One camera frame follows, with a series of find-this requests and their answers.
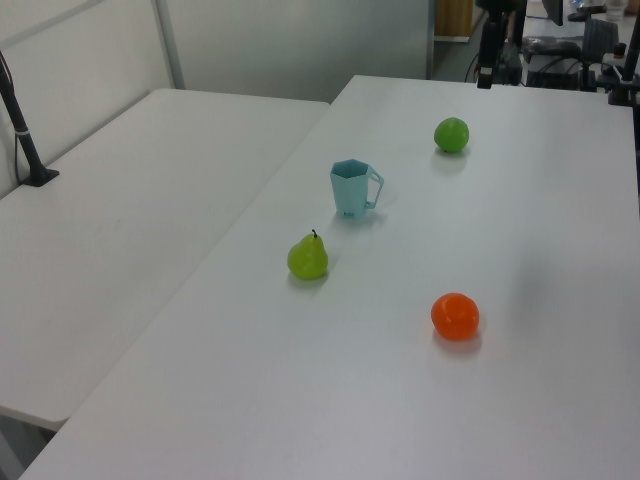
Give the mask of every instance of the green pear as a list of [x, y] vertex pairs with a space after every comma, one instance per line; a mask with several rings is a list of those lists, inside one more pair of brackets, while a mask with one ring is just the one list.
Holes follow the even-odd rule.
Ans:
[[322, 238], [315, 230], [297, 243], [287, 256], [287, 266], [291, 273], [302, 280], [320, 278], [327, 271], [329, 257]]

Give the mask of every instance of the white wall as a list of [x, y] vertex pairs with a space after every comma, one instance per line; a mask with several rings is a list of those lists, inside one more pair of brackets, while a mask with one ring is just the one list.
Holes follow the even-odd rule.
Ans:
[[[0, 0], [0, 11], [11, 13], [9, 7], [15, 3]], [[90, 3], [90, 8], [53, 25], [49, 22], [40, 31], [38, 25], [35, 31], [27, 25], [27, 38], [12, 32], [8, 46], [6, 38], [5, 45], [0, 41], [16, 97], [45, 164], [150, 91], [171, 86], [154, 0]], [[11, 23], [6, 17], [3, 21]], [[0, 103], [0, 197], [15, 187], [13, 143], [13, 126]], [[24, 178], [28, 171], [22, 156], [21, 164]]]
[[355, 74], [425, 78], [432, 0], [158, 0], [177, 86], [331, 102]]

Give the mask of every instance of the floor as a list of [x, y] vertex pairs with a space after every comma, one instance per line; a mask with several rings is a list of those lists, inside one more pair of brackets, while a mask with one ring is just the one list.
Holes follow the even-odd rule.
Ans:
[[464, 82], [467, 69], [480, 49], [481, 34], [482, 24], [478, 25], [468, 43], [436, 42], [433, 55], [433, 80]]
[[[478, 53], [481, 28], [468, 43], [436, 42], [433, 79], [464, 81], [473, 57]], [[0, 416], [0, 480], [17, 480], [45, 447], [46, 435], [38, 428]]]

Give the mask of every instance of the green apple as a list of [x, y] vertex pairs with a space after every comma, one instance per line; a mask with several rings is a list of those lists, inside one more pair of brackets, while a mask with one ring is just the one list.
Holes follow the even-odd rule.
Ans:
[[291, 273], [302, 280], [320, 278], [327, 271], [329, 257], [324, 249], [322, 238], [315, 230], [297, 243], [287, 256], [287, 266]]
[[433, 139], [445, 152], [458, 153], [469, 141], [469, 127], [459, 118], [447, 118], [440, 122], [433, 133]]

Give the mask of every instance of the light blue cup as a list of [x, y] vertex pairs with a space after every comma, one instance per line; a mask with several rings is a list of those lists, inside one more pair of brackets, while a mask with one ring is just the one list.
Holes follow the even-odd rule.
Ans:
[[[373, 202], [367, 201], [369, 179], [380, 185]], [[384, 179], [371, 165], [352, 159], [333, 164], [331, 185], [338, 215], [345, 218], [360, 218], [368, 209], [376, 207]]]

